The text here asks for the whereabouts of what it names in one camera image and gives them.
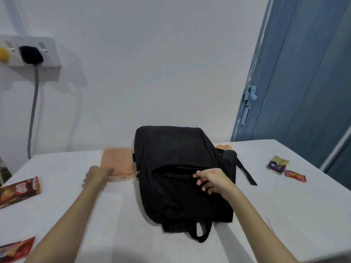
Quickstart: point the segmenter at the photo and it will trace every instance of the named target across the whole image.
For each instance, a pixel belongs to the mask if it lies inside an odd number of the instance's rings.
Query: snack packet
[[[0,262],[11,263],[26,257],[32,249],[35,237],[0,246]]]
[[[266,168],[272,172],[275,172],[276,174],[281,175],[289,162],[290,161],[288,161],[287,159],[281,159],[278,156],[274,156],[273,159],[271,159],[269,164],[266,166]]]
[[[110,177],[132,179],[136,173],[131,148],[105,148],[101,157],[101,168],[114,168]]]
[[[302,174],[298,174],[297,172],[284,170],[284,175],[287,177],[291,177],[291,178],[294,178],[296,180],[299,180],[303,183],[306,183],[306,176],[304,176]]]
[[[0,187],[0,209],[40,193],[40,184],[37,176],[9,186]]]
[[[226,145],[219,144],[219,145],[216,146],[216,149],[233,150],[232,146],[230,146],[229,144],[226,144]]]

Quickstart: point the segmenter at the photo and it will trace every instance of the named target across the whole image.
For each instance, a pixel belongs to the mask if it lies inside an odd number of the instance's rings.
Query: cord
[[[27,154],[28,159],[31,159],[31,140],[32,140],[32,131],[33,131],[33,123],[34,123],[34,115],[35,115],[35,107],[37,105],[38,91],[39,91],[39,67],[34,65],[34,79],[35,79],[35,89],[34,89],[34,97],[32,104],[32,114],[31,114],[31,123],[29,125],[29,134],[28,134],[28,146],[27,146]]]

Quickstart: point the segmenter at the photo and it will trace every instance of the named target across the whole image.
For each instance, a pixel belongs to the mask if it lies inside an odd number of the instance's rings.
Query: forearm
[[[298,262],[236,186],[230,189],[229,203],[240,222],[258,263]]]
[[[29,254],[25,263],[73,263],[99,189],[99,181],[90,183]]]

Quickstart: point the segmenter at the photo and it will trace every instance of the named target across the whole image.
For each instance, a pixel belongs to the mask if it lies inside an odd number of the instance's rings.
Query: blue door
[[[275,139],[319,168],[351,125],[350,0],[274,0],[261,40],[232,140]],[[341,162],[327,173],[351,188]]]

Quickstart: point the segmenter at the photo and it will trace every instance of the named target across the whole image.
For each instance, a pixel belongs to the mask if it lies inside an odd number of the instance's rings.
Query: electrical outlet
[[[0,35],[0,47],[5,48],[9,55],[9,61],[7,63],[0,62],[0,66],[24,66],[20,50],[18,49],[13,36]]]
[[[43,56],[41,66],[57,67],[61,66],[60,58],[56,50],[55,40],[51,37],[17,37],[13,36],[17,47],[33,46],[37,47]]]

